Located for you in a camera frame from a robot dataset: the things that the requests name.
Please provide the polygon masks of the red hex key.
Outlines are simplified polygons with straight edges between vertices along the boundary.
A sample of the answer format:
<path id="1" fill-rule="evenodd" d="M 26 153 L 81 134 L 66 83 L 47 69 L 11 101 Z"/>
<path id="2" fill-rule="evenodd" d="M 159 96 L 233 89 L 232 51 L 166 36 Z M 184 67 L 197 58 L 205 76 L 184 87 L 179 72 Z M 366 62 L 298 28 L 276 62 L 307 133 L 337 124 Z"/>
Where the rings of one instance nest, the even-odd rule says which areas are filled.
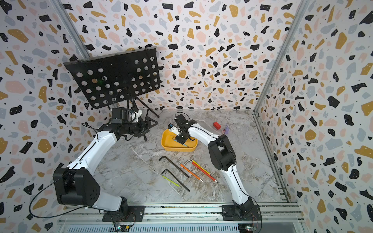
<path id="1" fill-rule="evenodd" d="M 198 170 L 200 170 L 204 175 L 206 175 L 208 178 L 210 178 L 212 181 L 215 183 L 218 183 L 218 181 L 208 172 L 206 171 L 203 167 L 201 167 L 198 163 L 196 163 L 194 160 L 187 160 L 187 163 L 191 163 L 194 165 Z"/>

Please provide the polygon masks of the black perforated music stand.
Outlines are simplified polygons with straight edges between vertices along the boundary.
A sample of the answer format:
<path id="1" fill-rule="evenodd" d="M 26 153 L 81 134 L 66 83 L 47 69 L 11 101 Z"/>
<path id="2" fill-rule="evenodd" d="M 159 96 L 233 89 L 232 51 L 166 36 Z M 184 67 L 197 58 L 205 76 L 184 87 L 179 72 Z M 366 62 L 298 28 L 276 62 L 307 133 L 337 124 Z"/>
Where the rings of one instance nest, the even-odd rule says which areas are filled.
<path id="1" fill-rule="evenodd" d="M 137 102 L 161 86 L 156 47 L 70 61 L 64 66 L 95 109 Z"/>

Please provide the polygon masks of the yellow plastic storage box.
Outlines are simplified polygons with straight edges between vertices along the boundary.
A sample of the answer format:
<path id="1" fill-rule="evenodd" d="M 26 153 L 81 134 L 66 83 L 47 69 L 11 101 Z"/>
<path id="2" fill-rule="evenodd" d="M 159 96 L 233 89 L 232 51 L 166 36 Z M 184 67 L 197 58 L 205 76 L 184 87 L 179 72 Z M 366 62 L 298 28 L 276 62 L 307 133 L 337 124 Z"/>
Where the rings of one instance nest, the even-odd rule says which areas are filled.
<path id="1" fill-rule="evenodd" d="M 197 139 L 188 139 L 185 144 L 180 144 L 175 138 L 176 134 L 172 133 L 170 130 L 165 130 L 162 134 L 161 146 L 166 151 L 193 152 L 196 150 L 198 145 Z"/>

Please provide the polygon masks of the orange hex key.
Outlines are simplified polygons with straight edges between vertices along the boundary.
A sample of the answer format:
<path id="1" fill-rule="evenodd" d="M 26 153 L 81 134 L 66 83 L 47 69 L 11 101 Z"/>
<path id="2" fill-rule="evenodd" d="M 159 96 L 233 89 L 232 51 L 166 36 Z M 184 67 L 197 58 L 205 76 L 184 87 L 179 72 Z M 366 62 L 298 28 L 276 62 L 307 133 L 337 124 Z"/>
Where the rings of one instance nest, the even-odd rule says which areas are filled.
<path id="1" fill-rule="evenodd" d="M 178 164 L 183 168 L 185 169 L 189 174 L 191 174 L 193 177 L 195 177 L 197 180 L 199 180 L 200 182 L 204 182 L 200 177 L 198 177 L 194 172 L 192 172 L 190 169 L 188 169 L 184 164 L 180 163 L 178 161 Z"/>

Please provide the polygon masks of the long black hex key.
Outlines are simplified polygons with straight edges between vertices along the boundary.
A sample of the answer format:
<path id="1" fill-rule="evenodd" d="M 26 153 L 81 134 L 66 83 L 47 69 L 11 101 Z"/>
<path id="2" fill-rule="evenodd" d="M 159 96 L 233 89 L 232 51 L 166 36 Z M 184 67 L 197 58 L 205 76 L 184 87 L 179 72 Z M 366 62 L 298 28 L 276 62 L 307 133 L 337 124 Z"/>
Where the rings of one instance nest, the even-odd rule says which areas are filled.
<path id="1" fill-rule="evenodd" d="M 182 174 L 184 174 L 187 178 L 189 178 L 190 176 L 187 175 L 183 170 L 181 170 L 181 168 L 179 168 L 171 159 L 169 159 L 167 156 L 161 156 L 158 161 L 162 161 L 162 160 L 167 160 L 172 166 L 174 166 L 177 170 L 179 170 Z"/>

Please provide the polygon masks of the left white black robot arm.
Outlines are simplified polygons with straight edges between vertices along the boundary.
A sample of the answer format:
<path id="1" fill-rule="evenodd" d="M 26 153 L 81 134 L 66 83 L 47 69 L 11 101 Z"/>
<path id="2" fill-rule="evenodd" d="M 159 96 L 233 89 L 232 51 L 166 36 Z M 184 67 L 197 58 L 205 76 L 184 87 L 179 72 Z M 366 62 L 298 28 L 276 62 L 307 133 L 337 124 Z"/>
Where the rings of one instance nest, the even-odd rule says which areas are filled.
<path id="1" fill-rule="evenodd" d="M 140 118 L 138 122 L 114 119 L 103 124 L 98 130 L 98 137 L 78 158 L 66 168 L 54 172 L 53 181 L 58 203 L 93 207 L 120 218 L 127 216 L 127 199 L 101 190 L 93 176 L 106 153 L 122 136 L 145 137 L 157 124 L 157 121 L 148 116 L 145 119 Z"/>

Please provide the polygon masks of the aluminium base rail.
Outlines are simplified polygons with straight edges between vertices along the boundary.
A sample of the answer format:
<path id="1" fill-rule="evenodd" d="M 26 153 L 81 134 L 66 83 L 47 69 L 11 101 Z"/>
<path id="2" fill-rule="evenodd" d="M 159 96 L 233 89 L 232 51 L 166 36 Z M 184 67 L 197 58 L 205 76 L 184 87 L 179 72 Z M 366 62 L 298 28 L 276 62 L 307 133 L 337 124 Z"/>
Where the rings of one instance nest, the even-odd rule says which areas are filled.
<path id="1" fill-rule="evenodd" d="M 138 203 L 122 230 L 103 222 L 95 209 L 63 215 L 59 233 L 307 233 L 304 216 L 295 203 L 258 203 L 248 220 L 239 220 L 228 203 Z"/>

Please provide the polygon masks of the yellow hex key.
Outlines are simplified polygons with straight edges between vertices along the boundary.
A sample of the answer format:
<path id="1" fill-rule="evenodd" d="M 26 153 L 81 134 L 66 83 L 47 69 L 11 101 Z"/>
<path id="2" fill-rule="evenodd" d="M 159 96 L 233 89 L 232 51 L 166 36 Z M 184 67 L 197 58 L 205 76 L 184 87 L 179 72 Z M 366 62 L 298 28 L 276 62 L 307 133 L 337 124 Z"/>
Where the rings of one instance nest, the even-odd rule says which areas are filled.
<path id="1" fill-rule="evenodd" d="M 197 168 L 199 169 L 201 172 L 203 172 L 208 178 L 210 178 L 211 180 L 215 181 L 216 179 L 208 172 L 206 171 L 203 167 L 201 167 L 198 163 L 196 163 L 194 160 L 191 160 L 192 161 L 192 164 Z"/>

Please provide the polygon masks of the red small block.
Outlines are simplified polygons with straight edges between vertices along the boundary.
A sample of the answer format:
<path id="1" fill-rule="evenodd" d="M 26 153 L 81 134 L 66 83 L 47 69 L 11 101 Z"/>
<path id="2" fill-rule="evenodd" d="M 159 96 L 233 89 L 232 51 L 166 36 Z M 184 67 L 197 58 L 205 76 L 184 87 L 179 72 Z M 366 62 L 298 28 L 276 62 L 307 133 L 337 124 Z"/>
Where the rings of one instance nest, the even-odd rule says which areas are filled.
<path id="1" fill-rule="evenodd" d="M 217 122 L 214 122 L 214 123 L 213 123 L 213 126 L 214 126 L 217 130 L 219 130 L 219 129 L 221 128 L 221 125 L 220 125 L 219 123 L 217 123 Z"/>

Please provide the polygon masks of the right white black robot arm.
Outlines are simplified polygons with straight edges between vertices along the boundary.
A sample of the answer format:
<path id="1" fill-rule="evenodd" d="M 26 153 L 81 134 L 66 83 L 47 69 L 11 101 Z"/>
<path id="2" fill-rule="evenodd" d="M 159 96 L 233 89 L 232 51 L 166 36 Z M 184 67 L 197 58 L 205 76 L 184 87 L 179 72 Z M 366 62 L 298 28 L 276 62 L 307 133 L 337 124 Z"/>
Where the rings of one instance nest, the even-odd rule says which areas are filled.
<path id="1" fill-rule="evenodd" d="M 184 144 L 194 138 L 207 146 L 213 166 L 219 170 L 228 184 L 233 198 L 234 214 L 239 219 L 248 219 L 254 210 L 253 198 L 246 192 L 237 170 L 236 154 L 226 135 L 217 135 L 204 129 L 197 121 L 187 120 L 182 114 L 169 124 L 169 131 L 176 134 L 176 141 Z"/>

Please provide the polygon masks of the lime green hex key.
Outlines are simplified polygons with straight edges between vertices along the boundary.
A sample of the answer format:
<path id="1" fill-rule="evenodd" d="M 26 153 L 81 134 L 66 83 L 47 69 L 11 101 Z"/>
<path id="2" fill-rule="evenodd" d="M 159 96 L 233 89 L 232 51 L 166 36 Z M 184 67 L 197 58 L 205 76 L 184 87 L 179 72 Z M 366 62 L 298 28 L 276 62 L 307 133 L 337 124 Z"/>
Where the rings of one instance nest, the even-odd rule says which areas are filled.
<path id="1" fill-rule="evenodd" d="M 167 180 L 168 182 L 170 182 L 171 184 L 175 185 L 176 187 L 180 187 L 179 184 L 177 184 L 176 182 L 174 182 L 174 181 L 172 181 L 171 179 L 167 178 L 166 176 L 163 176 L 163 175 L 162 175 L 162 177 L 163 177 L 165 180 Z"/>

